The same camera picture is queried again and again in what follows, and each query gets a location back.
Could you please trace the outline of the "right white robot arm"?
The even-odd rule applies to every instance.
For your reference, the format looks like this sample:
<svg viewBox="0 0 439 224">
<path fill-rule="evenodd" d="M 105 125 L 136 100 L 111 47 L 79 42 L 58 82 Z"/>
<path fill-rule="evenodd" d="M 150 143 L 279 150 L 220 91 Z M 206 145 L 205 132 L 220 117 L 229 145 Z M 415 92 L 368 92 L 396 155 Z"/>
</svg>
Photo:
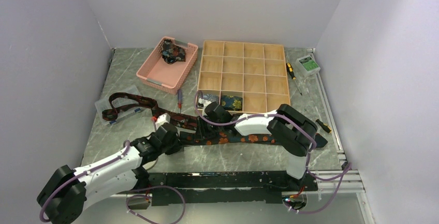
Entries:
<svg viewBox="0 0 439 224">
<path fill-rule="evenodd" d="M 204 108 L 204 113 L 199 117 L 206 123 L 231 128 L 243 138 L 270 135 L 289 153 L 286 186 L 298 190 L 305 184 L 310 153 L 317 148 L 317 126 L 292 106 L 283 103 L 266 113 L 231 115 L 213 102 Z"/>
</svg>

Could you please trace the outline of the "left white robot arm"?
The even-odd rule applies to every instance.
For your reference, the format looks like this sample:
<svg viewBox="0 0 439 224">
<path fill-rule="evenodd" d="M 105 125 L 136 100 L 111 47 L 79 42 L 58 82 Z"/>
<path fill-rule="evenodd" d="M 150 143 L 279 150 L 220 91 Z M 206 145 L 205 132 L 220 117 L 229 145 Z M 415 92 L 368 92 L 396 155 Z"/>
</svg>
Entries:
<svg viewBox="0 0 439 224">
<path fill-rule="evenodd" d="M 93 204 L 116 193 L 144 192 L 150 185 L 149 162 L 178 147 L 178 130 L 162 124 L 146 137 L 125 141 L 119 152 L 87 166 L 54 171 L 37 197 L 42 222 L 72 223 Z"/>
</svg>

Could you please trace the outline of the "red patterned dark tie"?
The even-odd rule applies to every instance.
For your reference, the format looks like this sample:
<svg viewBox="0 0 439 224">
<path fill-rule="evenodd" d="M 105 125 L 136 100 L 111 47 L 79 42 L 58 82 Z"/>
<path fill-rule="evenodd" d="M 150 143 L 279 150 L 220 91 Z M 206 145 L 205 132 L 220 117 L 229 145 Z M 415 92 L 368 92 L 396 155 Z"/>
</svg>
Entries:
<svg viewBox="0 0 439 224">
<path fill-rule="evenodd" d="M 122 105 L 120 107 L 115 107 L 113 101 L 118 98 L 127 98 L 135 101 L 135 103 Z M 109 97 L 110 109 L 103 110 L 102 117 L 106 121 L 115 121 L 118 118 L 119 113 L 126 112 L 133 108 L 146 108 L 150 109 L 152 116 L 158 118 L 162 114 L 170 115 L 170 123 L 174 126 L 181 127 L 188 130 L 195 131 L 197 129 L 197 118 L 195 116 L 176 113 L 166 109 L 161 108 L 157 101 L 153 98 L 144 97 L 140 95 L 134 95 L 130 93 L 117 92 Z"/>
</svg>

